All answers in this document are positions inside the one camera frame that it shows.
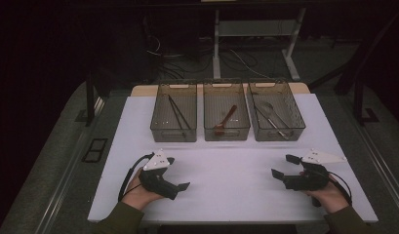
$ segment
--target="metal frame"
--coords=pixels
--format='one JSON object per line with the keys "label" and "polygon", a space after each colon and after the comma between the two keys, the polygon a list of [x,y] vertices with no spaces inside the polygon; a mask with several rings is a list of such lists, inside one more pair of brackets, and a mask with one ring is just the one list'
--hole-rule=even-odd
{"label": "metal frame", "polygon": [[[282,50],[282,54],[284,57],[285,62],[287,63],[288,70],[290,71],[291,77],[294,81],[299,81],[299,73],[297,72],[297,68],[294,65],[293,59],[291,55],[293,54],[294,46],[296,45],[297,39],[299,37],[299,30],[302,25],[302,20],[305,15],[305,8],[299,9],[299,15],[297,19],[294,20],[293,29],[290,33],[271,33],[269,28],[263,28],[263,24],[266,23],[266,26],[269,27],[269,23],[273,22],[273,20],[266,20],[266,21],[246,21],[248,24],[253,24],[253,28],[259,27],[259,32],[257,31],[237,31],[233,32],[234,29],[231,27],[227,27],[229,32],[226,30],[221,30],[221,25],[223,21],[219,21],[219,10],[216,10],[215,13],[215,40],[214,40],[214,56],[213,56],[213,66],[214,66],[214,79],[220,78],[220,63],[219,63],[219,37],[220,36],[273,36],[273,35],[291,35],[291,41],[287,49]],[[234,21],[231,22],[229,25],[233,25],[236,23],[237,25],[243,24],[243,21]]]}

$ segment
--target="wrist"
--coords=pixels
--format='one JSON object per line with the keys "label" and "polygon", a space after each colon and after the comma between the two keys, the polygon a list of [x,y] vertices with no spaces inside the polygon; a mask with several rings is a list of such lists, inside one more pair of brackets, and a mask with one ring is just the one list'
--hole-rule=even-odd
{"label": "wrist", "polygon": [[138,209],[139,211],[143,210],[150,201],[148,201],[145,196],[140,196],[139,194],[128,193],[123,197],[121,202]]}
{"label": "wrist", "polygon": [[336,213],[349,206],[344,198],[320,199],[319,201],[328,214]]}

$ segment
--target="dark background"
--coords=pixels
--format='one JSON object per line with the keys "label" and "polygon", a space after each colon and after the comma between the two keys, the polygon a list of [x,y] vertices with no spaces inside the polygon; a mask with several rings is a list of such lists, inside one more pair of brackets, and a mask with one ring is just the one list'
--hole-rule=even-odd
{"label": "dark background", "polygon": [[[362,39],[385,11],[380,1],[371,3],[351,8],[312,6],[300,36]],[[382,5],[389,8],[390,3]],[[244,18],[263,17],[242,14]],[[64,105],[90,73],[102,96],[108,96],[111,89],[153,80],[156,61],[144,52],[148,32],[143,16],[117,12],[82,15],[62,0],[0,0],[0,224]],[[189,20],[180,20],[186,16]],[[156,12],[150,17],[149,29],[165,38],[169,48],[194,57],[198,37],[213,36],[213,17],[209,11]],[[169,33],[175,31],[177,36]],[[380,88],[380,98],[399,120],[399,18],[381,40],[362,77],[371,87]]]}

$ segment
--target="table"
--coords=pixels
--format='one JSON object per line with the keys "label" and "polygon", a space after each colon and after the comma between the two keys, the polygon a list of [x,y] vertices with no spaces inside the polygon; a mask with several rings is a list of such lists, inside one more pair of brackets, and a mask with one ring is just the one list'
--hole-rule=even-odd
{"label": "table", "polygon": [[[117,203],[121,183],[137,159],[163,149],[175,163],[164,174],[174,184],[191,182],[175,201],[163,199],[146,209],[143,224],[192,223],[306,223],[323,220],[323,209],[310,198],[285,189],[270,169],[297,175],[301,166],[285,160],[285,154],[304,156],[311,148],[343,156],[339,143],[315,95],[302,83],[291,83],[306,129],[298,141],[257,142],[252,128],[245,141],[204,140],[203,97],[198,86],[197,141],[156,143],[149,130],[157,86],[135,87],[128,97],[101,175],[88,220],[99,221]],[[353,207],[367,222],[377,217],[347,162],[326,168],[350,185]]]}

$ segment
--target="brown spoon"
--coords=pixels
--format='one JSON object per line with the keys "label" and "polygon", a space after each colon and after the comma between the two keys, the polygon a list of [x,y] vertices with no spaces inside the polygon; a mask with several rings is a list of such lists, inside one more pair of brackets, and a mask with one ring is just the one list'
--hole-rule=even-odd
{"label": "brown spoon", "polygon": [[224,135],[224,130],[223,130],[224,126],[227,123],[227,121],[229,120],[230,116],[232,116],[232,114],[235,112],[236,108],[237,108],[236,105],[232,105],[232,107],[230,107],[230,110],[227,113],[226,117],[222,120],[222,122],[220,122],[219,124],[214,126],[216,136]]}

